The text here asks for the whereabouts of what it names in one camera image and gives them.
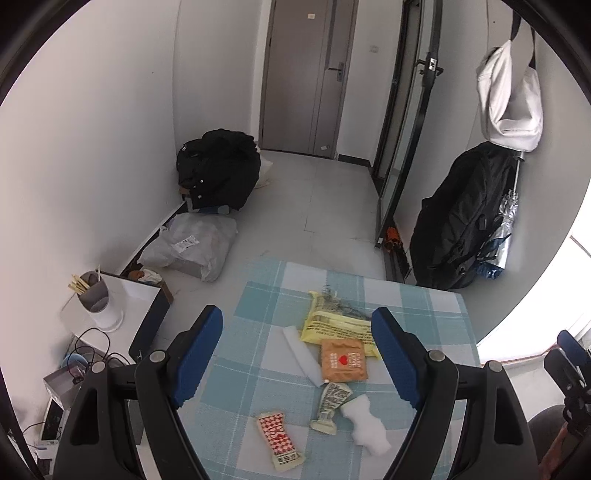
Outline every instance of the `white bag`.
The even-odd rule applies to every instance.
[[[269,170],[273,166],[273,162],[271,160],[267,160],[265,157],[261,155],[261,169],[259,170],[259,179],[256,182],[255,188],[260,189],[261,187],[266,187],[270,184],[269,182]]]
[[[181,213],[139,256],[146,267],[170,267],[187,275],[214,281],[236,238],[236,220],[226,216]]]
[[[531,152],[542,135],[543,112],[533,29],[534,53],[521,84],[511,94],[511,44],[520,23],[521,17],[514,12],[511,39],[489,53],[477,70],[480,121],[482,134],[491,143]]]

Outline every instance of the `door lock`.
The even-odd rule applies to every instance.
[[[418,67],[419,65],[427,66],[424,60],[417,60],[415,66]],[[435,71],[436,77],[439,77],[443,73],[443,69],[437,66],[437,59],[434,59],[433,57],[429,57],[428,69],[432,72]],[[418,72],[419,74],[423,75],[425,73],[425,70],[419,70]]]

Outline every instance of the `black backpack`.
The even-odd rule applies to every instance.
[[[421,287],[449,290],[476,277],[478,253],[499,226],[499,205],[513,187],[517,152],[484,142],[455,159],[431,198],[423,199],[410,242]]]
[[[178,184],[194,209],[244,206],[258,180],[261,158],[254,138],[222,128],[185,143],[177,154]]]

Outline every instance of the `gray door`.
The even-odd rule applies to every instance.
[[[267,45],[261,148],[332,157],[355,0],[276,0]]]

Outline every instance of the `pen holder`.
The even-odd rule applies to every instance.
[[[106,333],[117,330],[123,322],[123,310],[116,305],[113,295],[109,295],[105,279],[99,280],[98,273],[94,271],[86,272],[80,278],[90,288],[78,295],[78,299],[97,328]]]

